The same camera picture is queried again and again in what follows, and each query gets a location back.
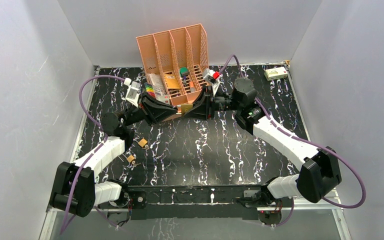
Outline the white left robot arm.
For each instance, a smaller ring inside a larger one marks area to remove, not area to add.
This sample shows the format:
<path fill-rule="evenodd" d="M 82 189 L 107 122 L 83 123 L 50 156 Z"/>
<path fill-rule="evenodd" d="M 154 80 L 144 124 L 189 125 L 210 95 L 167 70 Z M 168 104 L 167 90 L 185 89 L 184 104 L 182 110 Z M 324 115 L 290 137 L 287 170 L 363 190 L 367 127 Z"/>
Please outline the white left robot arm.
<path fill-rule="evenodd" d="M 124 111 L 107 112 L 101 117 L 106 138 L 89 153 L 72 163 L 62 162 L 56 169 L 49 205 L 79 217 L 87 216 L 94 207 L 111 202 L 124 208 L 130 202 L 128 187 L 119 180 L 96 182 L 96 177 L 134 142 L 131 125 L 141 121 L 159 124 L 176 115 L 177 107 L 158 101 L 147 92 Z"/>

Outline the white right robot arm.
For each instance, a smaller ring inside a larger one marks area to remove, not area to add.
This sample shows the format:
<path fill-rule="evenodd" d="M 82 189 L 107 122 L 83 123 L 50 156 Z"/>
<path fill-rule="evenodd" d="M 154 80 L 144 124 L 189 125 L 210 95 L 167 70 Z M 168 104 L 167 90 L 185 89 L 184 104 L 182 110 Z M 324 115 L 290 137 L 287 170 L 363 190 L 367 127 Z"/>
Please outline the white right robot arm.
<path fill-rule="evenodd" d="M 253 82 L 246 77 L 234 81 L 232 93 L 222 93 L 207 86 L 198 98 L 183 107 L 181 115 L 198 120 L 213 119 L 215 112 L 234 111 L 236 123 L 256 138 L 262 139 L 284 155 L 299 173 L 274 177 L 261 187 L 258 200 L 275 207 L 282 198 L 303 197 L 318 203 L 342 182 L 339 160 L 329 148 L 317 147 L 295 138 L 269 116 L 257 99 Z"/>

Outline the large brass padlock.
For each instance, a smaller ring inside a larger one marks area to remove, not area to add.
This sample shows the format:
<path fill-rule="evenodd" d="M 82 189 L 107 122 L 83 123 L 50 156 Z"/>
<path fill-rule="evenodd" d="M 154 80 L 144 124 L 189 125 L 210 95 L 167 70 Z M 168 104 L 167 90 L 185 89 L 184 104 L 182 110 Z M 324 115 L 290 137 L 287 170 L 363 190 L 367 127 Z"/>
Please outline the large brass padlock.
<path fill-rule="evenodd" d="M 180 105 L 177 105 L 177 115 L 184 116 L 187 112 L 189 112 L 193 108 L 192 103 L 183 103 Z"/>

